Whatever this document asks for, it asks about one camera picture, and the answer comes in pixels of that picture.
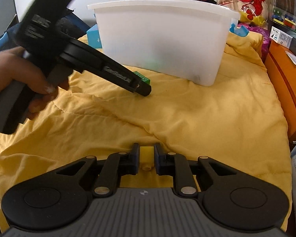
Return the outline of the person left hand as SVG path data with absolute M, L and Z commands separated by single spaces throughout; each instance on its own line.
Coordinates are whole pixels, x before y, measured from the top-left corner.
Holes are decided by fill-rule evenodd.
M 13 80 L 22 82 L 34 92 L 43 95 L 31 101 L 28 107 L 27 118 L 33 120 L 39 112 L 58 96 L 58 88 L 69 89 L 68 79 L 53 86 L 47 81 L 41 70 L 30 61 L 22 58 L 24 49 L 15 47 L 0 52 L 0 93 Z

